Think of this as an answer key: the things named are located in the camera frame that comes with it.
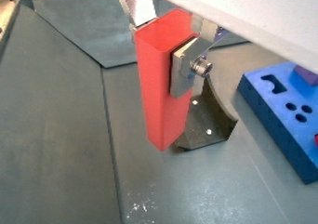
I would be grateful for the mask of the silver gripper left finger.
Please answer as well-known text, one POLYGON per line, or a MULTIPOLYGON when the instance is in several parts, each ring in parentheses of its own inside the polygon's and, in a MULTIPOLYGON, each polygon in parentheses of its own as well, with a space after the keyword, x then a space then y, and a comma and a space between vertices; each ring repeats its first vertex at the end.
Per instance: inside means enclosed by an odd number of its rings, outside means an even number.
POLYGON ((118 0, 130 21, 134 33, 141 27, 157 19, 153 0, 118 0))

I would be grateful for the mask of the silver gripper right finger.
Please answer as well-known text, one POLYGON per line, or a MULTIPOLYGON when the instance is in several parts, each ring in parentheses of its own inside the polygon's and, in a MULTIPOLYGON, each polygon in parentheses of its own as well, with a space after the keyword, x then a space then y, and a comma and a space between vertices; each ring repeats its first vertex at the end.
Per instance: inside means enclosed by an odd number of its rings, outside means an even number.
POLYGON ((229 34, 197 14, 191 15, 190 26, 195 36, 177 48, 171 58, 170 94, 177 99, 194 86, 195 76, 205 78, 210 74, 213 63, 206 58, 207 51, 229 34))

